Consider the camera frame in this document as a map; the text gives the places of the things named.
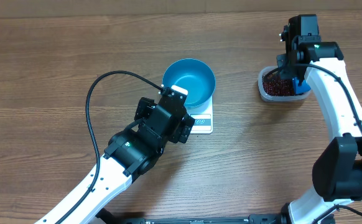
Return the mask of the blue plastic measuring scoop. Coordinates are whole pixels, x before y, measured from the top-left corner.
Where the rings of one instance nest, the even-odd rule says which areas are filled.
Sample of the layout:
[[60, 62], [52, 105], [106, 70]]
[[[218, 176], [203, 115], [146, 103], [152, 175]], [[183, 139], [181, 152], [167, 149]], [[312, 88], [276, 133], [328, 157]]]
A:
[[300, 81], [297, 77], [292, 79], [292, 85], [295, 95], [303, 95], [311, 90], [310, 86], [306, 83], [306, 80]]

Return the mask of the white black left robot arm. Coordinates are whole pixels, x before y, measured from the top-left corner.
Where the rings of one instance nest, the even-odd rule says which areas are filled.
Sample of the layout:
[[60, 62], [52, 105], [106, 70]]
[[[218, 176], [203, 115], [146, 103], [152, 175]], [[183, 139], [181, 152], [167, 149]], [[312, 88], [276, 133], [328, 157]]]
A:
[[89, 174], [39, 223], [89, 223], [113, 198], [153, 168], [167, 142], [185, 143], [195, 120], [187, 95], [169, 90], [156, 103], [142, 97], [134, 122], [115, 134]]

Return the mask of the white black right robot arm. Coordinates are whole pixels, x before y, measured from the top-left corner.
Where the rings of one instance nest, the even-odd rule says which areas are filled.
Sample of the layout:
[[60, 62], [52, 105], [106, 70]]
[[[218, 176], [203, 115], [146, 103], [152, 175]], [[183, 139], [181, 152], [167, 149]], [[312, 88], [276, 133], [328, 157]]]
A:
[[290, 18], [280, 36], [283, 67], [313, 91], [330, 139], [313, 165], [311, 188], [284, 205], [284, 222], [334, 223], [334, 211], [362, 200], [362, 107], [339, 45], [322, 41], [315, 14]]

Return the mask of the white digital kitchen scale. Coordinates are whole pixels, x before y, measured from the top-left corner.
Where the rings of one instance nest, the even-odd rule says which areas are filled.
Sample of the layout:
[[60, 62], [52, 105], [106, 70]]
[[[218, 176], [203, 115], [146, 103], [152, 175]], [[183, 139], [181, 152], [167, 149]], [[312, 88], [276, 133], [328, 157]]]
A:
[[188, 108], [188, 114], [195, 119], [191, 134], [211, 134], [213, 132], [213, 98], [196, 108]]

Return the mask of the teal blue bowl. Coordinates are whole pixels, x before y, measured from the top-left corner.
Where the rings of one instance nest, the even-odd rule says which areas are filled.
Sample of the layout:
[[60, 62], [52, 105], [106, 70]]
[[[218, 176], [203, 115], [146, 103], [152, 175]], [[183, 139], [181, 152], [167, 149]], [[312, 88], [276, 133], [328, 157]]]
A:
[[197, 108], [206, 103], [214, 94], [216, 79], [211, 68], [194, 58], [174, 62], [164, 73], [162, 84], [176, 85], [188, 91], [186, 108]]

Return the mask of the red adzuki beans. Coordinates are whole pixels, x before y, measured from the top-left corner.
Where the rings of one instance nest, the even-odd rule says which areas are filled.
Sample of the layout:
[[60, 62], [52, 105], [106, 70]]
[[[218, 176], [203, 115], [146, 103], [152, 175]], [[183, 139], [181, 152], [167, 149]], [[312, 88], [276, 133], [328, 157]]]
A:
[[264, 91], [271, 96], [294, 96], [292, 80], [281, 80], [275, 74], [264, 75], [262, 78]]

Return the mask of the clear plastic container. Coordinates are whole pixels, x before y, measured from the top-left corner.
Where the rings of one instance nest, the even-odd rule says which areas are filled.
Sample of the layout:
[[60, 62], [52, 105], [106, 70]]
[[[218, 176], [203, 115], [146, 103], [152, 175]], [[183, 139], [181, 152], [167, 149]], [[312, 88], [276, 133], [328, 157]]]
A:
[[276, 66], [269, 66], [262, 69], [258, 75], [258, 89], [263, 101], [272, 103], [284, 103], [290, 101], [304, 101], [310, 94], [311, 90], [295, 94], [294, 82], [292, 80], [273, 80], [264, 81], [264, 76]]

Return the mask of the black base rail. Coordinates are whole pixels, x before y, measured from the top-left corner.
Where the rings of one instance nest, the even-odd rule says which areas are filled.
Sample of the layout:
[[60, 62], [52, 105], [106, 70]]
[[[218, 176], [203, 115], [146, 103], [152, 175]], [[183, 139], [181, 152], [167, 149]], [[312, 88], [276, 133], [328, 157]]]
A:
[[101, 209], [90, 223], [113, 224], [287, 224], [285, 213], [278, 214], [251, 214], [248, 217], [216, 217], [216, 218], [125, 218], [115, 217], [105, 208]]

